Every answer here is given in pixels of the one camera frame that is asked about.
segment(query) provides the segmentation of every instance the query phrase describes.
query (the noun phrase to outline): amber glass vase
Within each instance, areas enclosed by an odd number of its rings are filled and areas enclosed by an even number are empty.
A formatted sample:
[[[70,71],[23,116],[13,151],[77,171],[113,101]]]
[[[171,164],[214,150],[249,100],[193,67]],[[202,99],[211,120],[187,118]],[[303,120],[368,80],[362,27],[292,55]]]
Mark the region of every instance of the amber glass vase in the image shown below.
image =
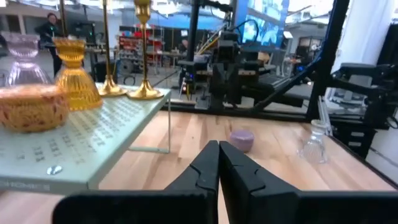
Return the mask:
[[[85,41],[68,38],[53,38],[58,56],[63,60],[55,84],[62,87],[69,101],[69,109],[87,110],[100,107],[102,99],[93,79],[81,67],[84,59]]]

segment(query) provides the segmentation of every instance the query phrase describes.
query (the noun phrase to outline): person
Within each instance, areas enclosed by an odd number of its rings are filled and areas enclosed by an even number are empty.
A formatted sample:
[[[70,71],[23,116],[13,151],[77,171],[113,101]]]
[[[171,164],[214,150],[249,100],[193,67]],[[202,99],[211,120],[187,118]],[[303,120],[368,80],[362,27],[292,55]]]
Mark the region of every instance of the person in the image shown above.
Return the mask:
[[[51,53],[53,60],[53,69],[54,69],[54,78],[57,75],[58,71],[61,69],[62,60],[57,55],[57,51],[55,46],[53,46],[52,37],[61,37],[57,27],[57,16],[54,13],[47,14],[47,22],[35,28],[35,32],[40,35],[40,41],[45,44],[49,44],[51,46],[46,46]]]

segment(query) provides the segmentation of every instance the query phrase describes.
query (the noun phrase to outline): purple cylinder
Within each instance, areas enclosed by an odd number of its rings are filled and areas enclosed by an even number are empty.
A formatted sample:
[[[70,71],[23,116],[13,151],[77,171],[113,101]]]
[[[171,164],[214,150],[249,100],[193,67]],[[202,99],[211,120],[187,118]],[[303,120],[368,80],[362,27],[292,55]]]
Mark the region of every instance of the purple cylinder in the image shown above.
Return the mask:
[[[229,143],[243,152],[249,152],[253,147],[254,134],[248,130],[237,130],[231,132]]]

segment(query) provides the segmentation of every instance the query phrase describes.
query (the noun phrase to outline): frosted glass shelf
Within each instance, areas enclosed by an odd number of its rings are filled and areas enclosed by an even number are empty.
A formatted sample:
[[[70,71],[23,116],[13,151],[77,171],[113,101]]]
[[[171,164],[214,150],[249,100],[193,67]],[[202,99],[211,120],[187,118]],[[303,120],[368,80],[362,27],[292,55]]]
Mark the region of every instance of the frosted glass shelf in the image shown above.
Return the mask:
[[[170,99],[170,90],[160,91],[164,97],[152,101],[104,98],[102,108],[72,112],[63,127],[43,133],[0,127],[0,190],[68,195],[97,189]]]

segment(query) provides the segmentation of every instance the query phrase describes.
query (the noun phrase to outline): wicker bowl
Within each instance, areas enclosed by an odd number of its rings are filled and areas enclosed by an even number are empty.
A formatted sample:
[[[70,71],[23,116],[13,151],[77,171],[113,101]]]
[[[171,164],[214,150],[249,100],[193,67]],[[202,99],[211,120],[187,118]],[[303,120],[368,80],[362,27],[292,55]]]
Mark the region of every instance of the wicker bowl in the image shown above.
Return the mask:
[[[0,89],[0,123],[17,132],[39,132],[65,124],[65,92],[55,85],[19,85]]]

